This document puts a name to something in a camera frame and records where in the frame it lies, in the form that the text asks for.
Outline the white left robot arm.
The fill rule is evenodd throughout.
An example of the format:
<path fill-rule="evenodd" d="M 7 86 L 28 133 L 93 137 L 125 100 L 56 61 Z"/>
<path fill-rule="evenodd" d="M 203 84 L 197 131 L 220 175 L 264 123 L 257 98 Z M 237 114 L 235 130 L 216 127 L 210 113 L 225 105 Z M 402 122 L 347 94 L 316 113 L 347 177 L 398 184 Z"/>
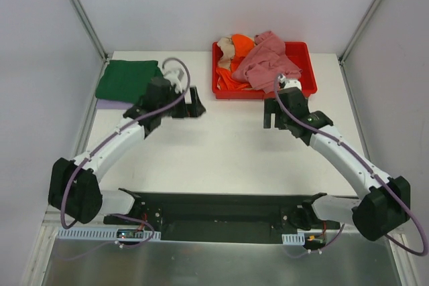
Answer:
<path fill-rule="evenodd" d="M 137 224 L 142 212 L 138 195 L 125 188 L 102 190 L 101 180 L 125 152 L 147 139 L 163 118 L 192 118 L 204 112 L 196 87 L 188 85 L 181 90 L 171 79 L 153 78 L 145 94 L 95 148 L 54 163 L 48 203 L 60 211 L 62 227 L 87 224 L 99 214 L 118 215 L 128 225 Z M 66 217 L 73 223 L 67 223 Z"/>

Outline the green t shirt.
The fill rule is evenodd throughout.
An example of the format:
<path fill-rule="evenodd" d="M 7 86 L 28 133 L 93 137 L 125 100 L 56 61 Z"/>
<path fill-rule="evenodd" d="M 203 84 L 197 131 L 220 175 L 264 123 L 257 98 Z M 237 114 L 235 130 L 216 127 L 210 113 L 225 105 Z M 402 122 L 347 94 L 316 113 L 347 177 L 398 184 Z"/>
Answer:
<path fill-rule="evenodd" d="M 95 97 L 101 100 L 136 103 L 152 78 L 163 76 L 157 60 L 111 60 L 98 83 Z"/>

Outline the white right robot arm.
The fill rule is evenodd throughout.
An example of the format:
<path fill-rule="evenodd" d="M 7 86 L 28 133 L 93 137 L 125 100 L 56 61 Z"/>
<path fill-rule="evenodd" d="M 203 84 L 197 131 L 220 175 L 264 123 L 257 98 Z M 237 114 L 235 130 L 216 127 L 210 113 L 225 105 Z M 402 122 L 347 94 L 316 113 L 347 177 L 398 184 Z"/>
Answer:
<path fill-rule="evenodd" d="M 297 229 L 318 228 L 324 221 L 351 224 L 370 241 L 387 236 L 410 219 L 411 189 L 403 177 L 391 177 L 359 155 L 321 111 L 310 112 L 293 87 L 264 102 L 263 126 L 287 131 L 323 156 L 347 180 L 353 196 L 316 192 L 324 179 L 311 156 L 292 152 L 273 157 L 267 140 L 238 132 L 240 142 L 203 149 L 192 162 L 196 176 L 212 183 L 211 194 L 282 198 L 295 203 L 288 220 Z"/>

